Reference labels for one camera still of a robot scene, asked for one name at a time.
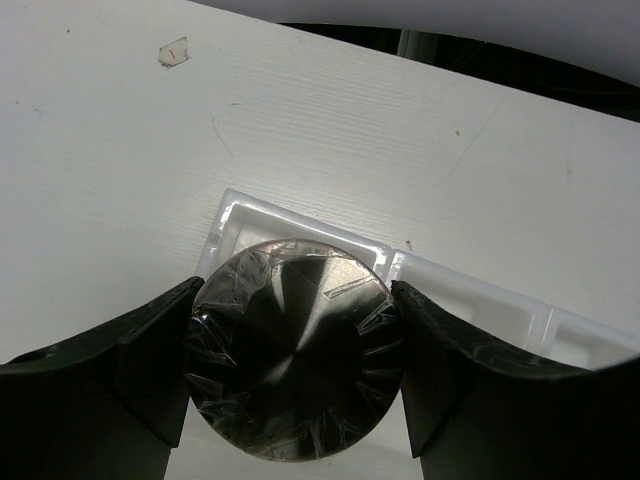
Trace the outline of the beige powder silver-lid jar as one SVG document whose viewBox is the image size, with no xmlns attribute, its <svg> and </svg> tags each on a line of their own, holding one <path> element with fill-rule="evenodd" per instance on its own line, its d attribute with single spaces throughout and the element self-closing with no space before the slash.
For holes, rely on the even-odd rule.
<svg viewBox="0 0 640 480">
<path fill-rule="evenodd" d="M 199 413 L 234 447 L 312 461 L 383 419 L 403 377 L 405 332 L 389 289 L 353 255 L 269 241 L 235 254 L 198 292 L 185 376 Z"/>
</svg>

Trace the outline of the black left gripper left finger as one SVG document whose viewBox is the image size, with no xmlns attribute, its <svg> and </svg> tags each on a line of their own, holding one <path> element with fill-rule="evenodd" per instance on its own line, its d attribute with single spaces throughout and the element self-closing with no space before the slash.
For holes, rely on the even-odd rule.
<svg viewBox="0 0 640 480">
<path fill-rule="evenodd" d="M 163 478 L 189 402 L 183 341 L 203 283 L 3 364 L 2 478 Z"/>
</svg>

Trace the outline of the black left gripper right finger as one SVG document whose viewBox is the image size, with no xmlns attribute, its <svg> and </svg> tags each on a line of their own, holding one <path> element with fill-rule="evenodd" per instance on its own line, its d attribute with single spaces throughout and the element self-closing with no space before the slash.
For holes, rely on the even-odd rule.
<svg viewBox="0 0 640 480">
<path fill-rule="evenodd" d="M 511 345 L 392 285 L 407 333 L 402 395 L 427 479 L 635 479 L 639 362 L 597 370 Z"/>
</svg>

